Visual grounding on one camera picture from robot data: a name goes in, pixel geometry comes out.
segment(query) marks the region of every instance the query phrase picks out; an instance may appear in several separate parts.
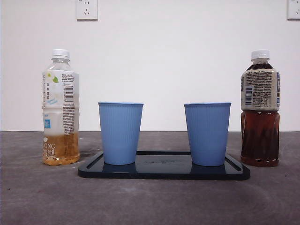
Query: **brown tea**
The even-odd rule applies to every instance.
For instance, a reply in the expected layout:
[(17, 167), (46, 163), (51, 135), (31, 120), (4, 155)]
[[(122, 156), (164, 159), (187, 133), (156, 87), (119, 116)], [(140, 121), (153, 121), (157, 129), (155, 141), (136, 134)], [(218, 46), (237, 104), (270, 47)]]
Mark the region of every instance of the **brown tea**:
[(78, 159), (78, 133), (44, 137), (43, 162), (45, 164), (67, 165)]
[(278, 165), (279, 113), (244, 111), (241, 114), (243, 163), (271, 167)]

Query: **plastic bottle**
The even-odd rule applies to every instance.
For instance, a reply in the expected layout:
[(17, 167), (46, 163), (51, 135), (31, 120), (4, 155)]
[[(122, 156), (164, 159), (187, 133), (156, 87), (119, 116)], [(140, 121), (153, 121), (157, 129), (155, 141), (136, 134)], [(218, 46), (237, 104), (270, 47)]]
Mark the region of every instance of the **plastic bottle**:
[(279, 73), (269, 64), (269, 50), (252, 52), (252, 66), (241, 79), (243, 163), (261, 167), (278, 165)]
[(79, 159), (79, 75), (67, 50), (54, 49), (52, 60), (43, 72), (43, 162), (67, 165)]

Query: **blue plastic cup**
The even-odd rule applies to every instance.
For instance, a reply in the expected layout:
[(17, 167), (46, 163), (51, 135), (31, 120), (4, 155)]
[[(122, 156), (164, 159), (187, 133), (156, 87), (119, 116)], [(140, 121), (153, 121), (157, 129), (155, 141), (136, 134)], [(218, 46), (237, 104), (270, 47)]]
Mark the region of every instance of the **blue plastic cup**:
[(219, 166), (225, 161), (231, 103), (184, 104), (192, 161)]
[(99, 102), (103, 157), (107, 164), (135, 161), (143, 104)]

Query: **gray carpet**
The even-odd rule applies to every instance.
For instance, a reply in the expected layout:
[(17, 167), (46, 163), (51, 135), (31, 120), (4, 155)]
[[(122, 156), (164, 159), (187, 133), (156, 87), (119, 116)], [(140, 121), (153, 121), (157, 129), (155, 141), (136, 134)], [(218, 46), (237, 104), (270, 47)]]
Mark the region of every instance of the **gray carpet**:
[[(86, 179), (78, 166), (101, 149), (80, 132), (81, 159), (42, 164), (41, 132), (1, 132), (1, 225), (300, 224), (300, 132), (280, 134), (274, 168), (245, 181)], [(239, 160), (241, 136), (227, 153)], [(188, 150), (186, 132), (141, 132), (139, 150)]]

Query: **white bottle cap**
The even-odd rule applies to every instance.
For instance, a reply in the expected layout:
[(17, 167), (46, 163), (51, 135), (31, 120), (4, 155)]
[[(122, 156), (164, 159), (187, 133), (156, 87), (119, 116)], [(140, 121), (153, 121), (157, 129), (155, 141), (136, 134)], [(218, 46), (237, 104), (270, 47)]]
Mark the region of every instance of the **white bottle cap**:
[(53, 49), (52, 59), (67, 59), (70, 60), (70, 53), (65, 49)]
[(260, 58), (270, 58), (270, 51), (268, 49), (259, 49), (251, 53), (251, 60)]

